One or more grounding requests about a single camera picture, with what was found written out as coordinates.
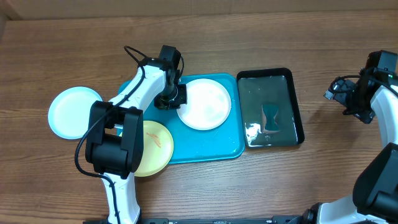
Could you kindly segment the white plate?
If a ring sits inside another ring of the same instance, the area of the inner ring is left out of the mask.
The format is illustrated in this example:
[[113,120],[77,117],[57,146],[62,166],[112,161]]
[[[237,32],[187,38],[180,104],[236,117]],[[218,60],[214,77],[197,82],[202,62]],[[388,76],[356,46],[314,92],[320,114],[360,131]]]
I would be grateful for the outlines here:
[[177,110],[178,117],[188,127],[207,131],[223,124],[231,111],[227,89],[211,79],[200,78],[186,84],[187,103]]

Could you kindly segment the yellow plate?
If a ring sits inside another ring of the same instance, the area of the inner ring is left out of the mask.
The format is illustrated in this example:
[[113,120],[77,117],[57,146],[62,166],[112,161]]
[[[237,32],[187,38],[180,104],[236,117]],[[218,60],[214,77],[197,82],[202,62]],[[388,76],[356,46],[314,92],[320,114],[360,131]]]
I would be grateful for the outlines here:
[[172,158],[174,140],[170,131],[155,121],[144,121],[144,150],[136,177],[149,177],[163,170]]

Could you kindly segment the green dish sponge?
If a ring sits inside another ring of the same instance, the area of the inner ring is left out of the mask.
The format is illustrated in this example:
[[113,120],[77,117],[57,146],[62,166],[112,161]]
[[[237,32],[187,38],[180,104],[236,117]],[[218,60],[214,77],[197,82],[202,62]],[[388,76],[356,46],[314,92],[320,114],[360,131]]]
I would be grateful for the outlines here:
[[262,132],[276,133],[279,131],[279,126],[275,122],[275,117],[278,114],[278,106],[273,104],[262,105]]

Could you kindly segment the light blue plate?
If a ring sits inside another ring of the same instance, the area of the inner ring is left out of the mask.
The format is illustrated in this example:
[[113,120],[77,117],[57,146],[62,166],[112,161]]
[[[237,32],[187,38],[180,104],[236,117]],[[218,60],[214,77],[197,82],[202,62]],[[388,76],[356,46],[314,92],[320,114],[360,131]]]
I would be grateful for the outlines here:
[[61,92],[51,103],[48,112],[50,129],[64,139],[80,139],[88,130],[90,109],[100,95],[85,86]]

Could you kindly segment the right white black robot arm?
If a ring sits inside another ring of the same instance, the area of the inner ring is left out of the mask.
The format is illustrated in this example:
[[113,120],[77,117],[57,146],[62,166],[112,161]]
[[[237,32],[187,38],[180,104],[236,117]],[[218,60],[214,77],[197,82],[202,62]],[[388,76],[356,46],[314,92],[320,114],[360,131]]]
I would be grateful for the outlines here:
[[359,175],[351,195],[315,204],[291,223],[397,223],[397,87],[374,75],[361,78],[379,85],[370,106],[384,149]]

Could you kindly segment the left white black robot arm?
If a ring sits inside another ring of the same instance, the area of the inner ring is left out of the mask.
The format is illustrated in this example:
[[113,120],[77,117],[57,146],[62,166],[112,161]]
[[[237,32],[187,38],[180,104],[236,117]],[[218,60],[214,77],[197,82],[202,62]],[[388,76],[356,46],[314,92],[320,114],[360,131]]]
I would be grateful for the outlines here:
[[105,223],[139,221],[134,173],[144,152],[144,112],[151,103],[175,110],[187,102],[186,87],[179,82],[183,69],[180,56],[146,57],[122,92],[91,106],[88,130],[77,148],[85,148],[85,159],[94,168],[90,175],[104,183],[109,205]]

